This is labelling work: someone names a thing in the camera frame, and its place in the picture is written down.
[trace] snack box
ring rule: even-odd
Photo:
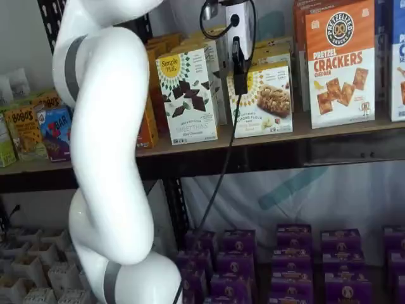
[[[278,224],[277,245],[291,248],[312,248],[311,226],[306,224]]]
[[[202,304],[208,295],[208,287],[204,270],[181,269],[183,290],[192,291],[196,304]]]
[[[373,303],[373,287],[362,272],[325,273],[326,303]]]
[[[311,253],[307,249],[274,249],[271,257],[271,266],[291,271],[309,270],[312,268]]]
[[[35,106],[8,110],[4,116],[20,160],[45,160],[48,158],[42,142]]]
[[[361,236],[357,229],[321,232],[322,250],[361,250]]]
[[[391,2],[390,116],[393,122],[405,119],[405,3]]]
[[[238,274],[214,274],[211,279],[211,296],[236,298],[241,303],[252,304],[249,278]]]
[[[17,158],[15,157],[13,142],[8,134],[7,123],[4,115],[0,113],[0,167],[7,167],[16,161]]]
[[[137,148],[153,148],[158,143],[158,139],[158,127],[154,119],[152,101],[148,96],[137,138]]]
[[[37,112],[42,142],[52,162],[70,160],[70,129],[72,120],[66,106]]]
[[[312,128],[374,120],[374,1],[305,18]]]
[[[362,251],[324,252],[322,262],[324,272],[362,271],[365,256]]]
[[[173,145],[218,138],[218,109],[208,55],[207,45],[192,45],[156,60]]]
[[[238,96],[233,74],[227,77],[232,122]],[[287,61],[257,65],[247,75],[247,94],[242,95],[235,137],[292,132],[292,101]]]

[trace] pretzelized logo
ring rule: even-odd
[[[329,19],[326,35],[331,45],[344,46],[351,39],[353,32],[353,19],[348,13],[339,12]]]

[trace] orange box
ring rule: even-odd
[[[144,118],[142,119],[142,124],[140,125],[138,134],[137,148],[153,148],[158,142],[158,139],[158,128],[154,119],[152,101],[148,96]]]
[[[337,1],[305,23],[313,128],[374,120],[374,0]]]

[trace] cracker image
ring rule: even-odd
[[[365,68],[357,68],[354,74],[353,85],[357,90],[364,90],[367,80],[368,70]]]
[[[348,84],[345,82],[342,88],[342,98],[338,99],[337,101],[344,106],[349,106],[350,100],[352,99],[353,93],[355,90],[355,86]]]
[[[342,91],[340,90],[340,84],[339,84],[339,79],[335,78],[332,79],[331,81],[327,82],[327,89],[329,93],[329,98],[331,100],[334,99],[342,99]]]
[[[317,97],[319,104],[319,112],[321,113],[321,115],[333,111],[332,100],[330,98],[329,92],[318,94]]]
[[[258,107],[263,111],[285,118],[290,114],[290,94],[272,85],[264,85],[259,92]]]

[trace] cable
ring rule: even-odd
[[[251,5],[252,5],[252,10],[253,10],[253,43],[252,43],[251,55],[250,55],[250,57],[247,59],[246,75],[247,75],[247,73],[249,72],[249,69],[250,69],[251,64],[252,64],[252,59],[253,59],[253,54],[254,54],[254,47],[255,47],[255,45],[256,45],[256,26],[257,26],[256,7],[255,7],[255,5],[254,5],[253,0],[249,0],[249,2],[251,3]],[[203,11],[204,11],[204,9],[205,9],[206,6],[207,6],[207,2],[204,3],[204,5],[202,6],[202,9],[201,9],[201,13],[200,13],[200,28],[201,28],[202,33],[203,33],[207,38],[212,39],[212,38],[210,38],[210,37],[216,37],[216,36],[212,36],[212,35],[209,35],[209,34],[206,35],[206,31],[204,30],[204,27],[203,27]],[[226,29],[225,29],[221,34],[218,35],[218,37],[224,36],[224,35],[229,31],[230,27],[232,27],[232,24],[230,24],[229,26],[227,26]],[[202,234],[202,232],[203,232],[203,227],[204,227],[205,221],[206,221],[206,219],[207,219],[207,217],[208,217],[209,212],[211,211],[211,207],[212,207],[213,204],[214,204],[214,201],[215,201],[215,198],[216,198],[216,194],[218,193],[218,190],[219,190],[219,188],[220,188],[220,186],[221,186],[223,177],[225,176],[225,173],[226,173],[227,168],[228,168],[229,159],[230,159],[230,155],[231,155],[231,152],[232,152],[232,144],[234,143],[234,139],[235,139],[235,131],[236,131],[236,125],[237,125],[237,117],[238,117],[238,114],[239,114],[239,105],[240,105],[240,100],[241,100],[241,99],[242,99],[242,95],[239,95],[238,101],[237,101],[237,103],[236,103],[234,126],[233,126],[233,128],[232,128],[232,134],[231,134],[231,136],[230,136],[229,145],[228,145],[228,149],[227,149],[227,155],[226,155],[226,157],[225,157],[225,162],[223,163],[221,175],[220,175],[220,178],[218,179],[218,182],[216,183],[216,186],[215,186],[213,195],[211,196],[211,199],[209,200],[208,206],[207,206],[207,208],[206,208],[206,210],[205,210],[205,212],[204,212],[204,215],[202,216],[202,219],[201,219],[201,221],[200,221],[200,224],[198,225],[198,227],[197,227],[197,229],[196,229],[196,231],[195,231],[196,237],[195,237],[195,239],[194,239],[194,244],[193,244],[192,248],[195,248],[195,246],[196,246],[196,244],[197,244],[197,240],[199,239],[199,237],[201,236],[201,234]],[[178,301],[178,299],[180,298],[181,293],[182,293],[182,282],[180,282],[180,285],[179,285],[179,287],[178,287],[178,289],[177,289],[176,297],[175,297],[175,299],[174,299],[174,301],[173,301],[173,304],[177,304],[177,301]]]

